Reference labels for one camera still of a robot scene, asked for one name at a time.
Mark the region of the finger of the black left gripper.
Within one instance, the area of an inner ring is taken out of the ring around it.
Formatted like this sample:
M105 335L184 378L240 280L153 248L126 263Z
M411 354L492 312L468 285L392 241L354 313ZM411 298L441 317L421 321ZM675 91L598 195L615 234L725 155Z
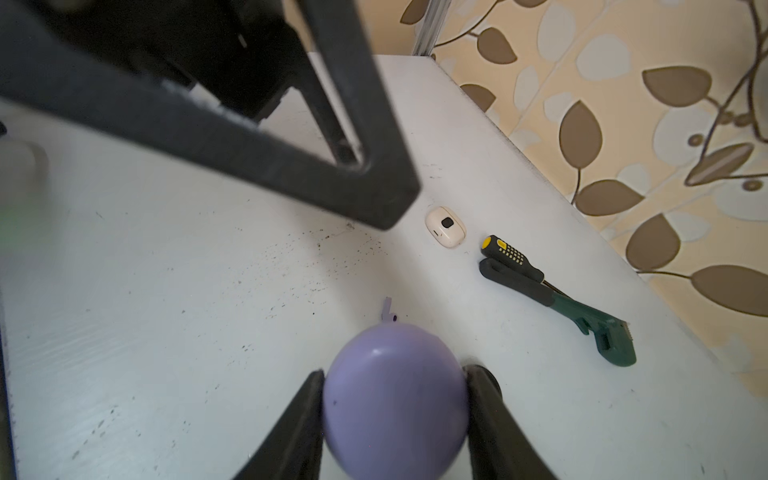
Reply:
M333 158L302 94L256 122L196 84L140 76L59 38L38 1L1 5L4 98L388 230L420 181L351 1L303 1L301 14L356 133L357 158Z

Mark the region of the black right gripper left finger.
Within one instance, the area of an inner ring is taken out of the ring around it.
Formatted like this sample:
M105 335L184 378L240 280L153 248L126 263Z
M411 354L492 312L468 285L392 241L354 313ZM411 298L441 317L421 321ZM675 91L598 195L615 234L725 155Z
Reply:
M324 372L311 372L234 479L318 479L323 455Z

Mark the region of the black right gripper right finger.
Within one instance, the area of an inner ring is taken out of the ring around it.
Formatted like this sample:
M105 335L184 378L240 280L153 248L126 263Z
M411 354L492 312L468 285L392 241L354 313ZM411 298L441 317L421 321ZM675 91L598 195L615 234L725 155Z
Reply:
M553 479L555 475L507 409L495 376L479 364L463 370L469 395L472 478Z

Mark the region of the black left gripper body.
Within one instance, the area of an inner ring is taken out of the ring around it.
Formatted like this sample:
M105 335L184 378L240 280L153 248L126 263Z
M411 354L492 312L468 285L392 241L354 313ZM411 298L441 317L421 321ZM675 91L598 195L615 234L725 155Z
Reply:
M333 158L357 158L279 1L38 1L59 38L140 76L191 89L259 122L294 88Z

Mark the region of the purple earbud case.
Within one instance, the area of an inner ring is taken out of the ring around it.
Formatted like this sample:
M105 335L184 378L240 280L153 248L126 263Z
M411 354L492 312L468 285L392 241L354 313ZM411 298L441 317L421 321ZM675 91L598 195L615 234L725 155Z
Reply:
M324 382L323 432L352 479L439 479L468 431L468 387L435 335L410 324L349 341Z

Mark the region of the purple earbud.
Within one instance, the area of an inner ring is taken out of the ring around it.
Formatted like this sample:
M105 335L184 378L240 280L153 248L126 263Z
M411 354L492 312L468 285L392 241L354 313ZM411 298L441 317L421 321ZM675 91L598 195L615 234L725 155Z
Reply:
M386 297L383 302L380 320L382 323L394 323L398 320L398 316L392 310L392 298Z

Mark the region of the beige earbud charging case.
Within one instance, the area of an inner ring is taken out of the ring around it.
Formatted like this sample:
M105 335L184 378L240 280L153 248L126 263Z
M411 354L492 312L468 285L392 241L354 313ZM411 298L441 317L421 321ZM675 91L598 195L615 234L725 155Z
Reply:
M425 225L433 238L448 249L461 245L467 236L467 229L461 219L445 206L438 206L429 211L425 217Z

